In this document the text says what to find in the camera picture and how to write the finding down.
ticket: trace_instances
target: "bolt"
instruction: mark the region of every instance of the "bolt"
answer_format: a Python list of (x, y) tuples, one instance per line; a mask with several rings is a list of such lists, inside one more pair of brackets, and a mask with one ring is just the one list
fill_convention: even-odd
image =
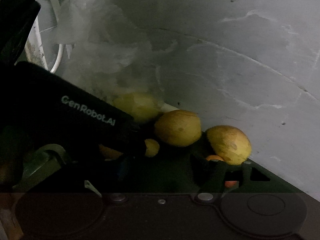
[(164, 199), (159, 199), (159, 200), (158, 200), (158, 203), (159, 203), (159, 204), (165, 204), (166, 201), (165, 201)]
[(210, 201), (213, 199), (213, 195), (211, 193), (200, 193), (198, 194), (198, 199), (201, 201)]
[(110, 199), (115, 202), (121, 202), (125, 200), (125, 195), (122, 193), (113, 193), (110, 195)]

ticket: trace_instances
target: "yellow fruit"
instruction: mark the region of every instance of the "yellow fruit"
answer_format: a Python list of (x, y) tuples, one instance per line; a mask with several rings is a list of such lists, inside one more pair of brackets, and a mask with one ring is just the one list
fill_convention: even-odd
[(108, 160), (116, 160), (123, 154), (111, 148), (105, 147), (102, 144), (99, 144), (99, 150), (100, 153)]
[(248, 137), (238, 128), (218, 125), (207, 130), (207, 138), (215, 153), (230, 165), (240, 165), (251, 154)]
[(147, 93), (129, 93), (113, 100), (113, 105), (130, 114), (138, 123), (146, 123), (157, 117), (159, 102)]
[(144, 140), (144, 142), (146, 143), (146, 146), (147, 146), (145, 156), (146, 157), (156, 156), (160, 149), (160, 145), (158, 144), (158, 142), (153, 139), (146, 139)]
[(207, 161), (211, 161), (211, 160), (219, 160), (219, 161), (223, 161), (224, 159), (222, 159), (220, 156), (218, 155), (209, 155), (208, 157), (206, 157)]
[(189, 111), (167, 112), (155, 123), (155, 134), (170, 145), (189, 146), (201, 137), (200, 119), (195, 113)]

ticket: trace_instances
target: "plastic bag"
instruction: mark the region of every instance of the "plastic bag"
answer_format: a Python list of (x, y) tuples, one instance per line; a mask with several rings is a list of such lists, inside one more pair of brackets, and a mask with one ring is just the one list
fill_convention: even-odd
[(74, 44), (63, 78), (133, 115), (156, 117), (163, 104), (159, 67), (145, 31), (112, 0), (65, 0), (57, 42)]

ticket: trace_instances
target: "lemon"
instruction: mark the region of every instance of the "lemon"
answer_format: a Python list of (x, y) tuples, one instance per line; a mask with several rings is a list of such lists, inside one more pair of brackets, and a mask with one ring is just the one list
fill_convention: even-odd
[(200, 119), (184, 110), (164, 113), (155, 123), (155, 135), (172, 146), (189, 146), (201, 137)]
[(159, 149), (160, 149), (160, 145), (156, 140), (153, 139), (146, 139), (144, 140), (146, 146), (147, 146), (147, 150), (145, 153), (145, 157), (154, 157), (157, 155)]
[(251, 143), (240, 129), (219, 125), (207, 130), (207, 138), (215, 153), (230, 165), (240, 165), (251, 154)]
[(131, 115), (137, 123), (146, 123), (160, 112), (158, 100), (148, 93), (124, 94), (114, 99), (113, 105)]

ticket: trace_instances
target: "small lemon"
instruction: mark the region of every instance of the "small lemon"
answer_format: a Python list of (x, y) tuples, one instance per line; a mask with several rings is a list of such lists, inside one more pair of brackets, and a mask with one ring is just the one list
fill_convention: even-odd
[(154, 157), (157, 155), (159, 149), (160, 149), (160, 145), (156, 140), (153, 139), (146, 139), (144, 140), (146, 146), (147, 146), (147, 150), (145, 153), (145, 157)]

